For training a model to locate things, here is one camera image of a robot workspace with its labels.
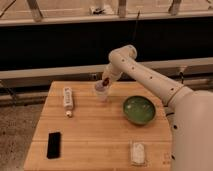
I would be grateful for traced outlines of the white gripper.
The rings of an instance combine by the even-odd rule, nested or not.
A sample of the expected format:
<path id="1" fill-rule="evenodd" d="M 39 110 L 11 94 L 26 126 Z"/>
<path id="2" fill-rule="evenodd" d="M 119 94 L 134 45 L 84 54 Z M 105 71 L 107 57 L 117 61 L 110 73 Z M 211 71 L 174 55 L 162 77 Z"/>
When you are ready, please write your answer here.
<path id="1" fill-rule="evenodd" d="M 118 70 L 111 63 L 106 66 L 102 74 L 102 80 L 104 81 L 106 78 L 109 78 L 109 84 L 118 79 Z"/>

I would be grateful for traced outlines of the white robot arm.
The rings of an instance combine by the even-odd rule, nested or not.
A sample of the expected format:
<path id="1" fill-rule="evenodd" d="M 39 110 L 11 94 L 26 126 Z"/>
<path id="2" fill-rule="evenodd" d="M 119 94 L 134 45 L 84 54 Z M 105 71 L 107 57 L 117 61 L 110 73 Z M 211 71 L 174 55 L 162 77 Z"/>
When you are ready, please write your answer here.
<path id="1" fill-rule="evenodd" d="M 137 50 L 112 50 L 102 79 L 112 84 L 126 73 L 174 111 L 171 171 L 213 171 L 213 92 L 194 91 L 135 61 Z"/>

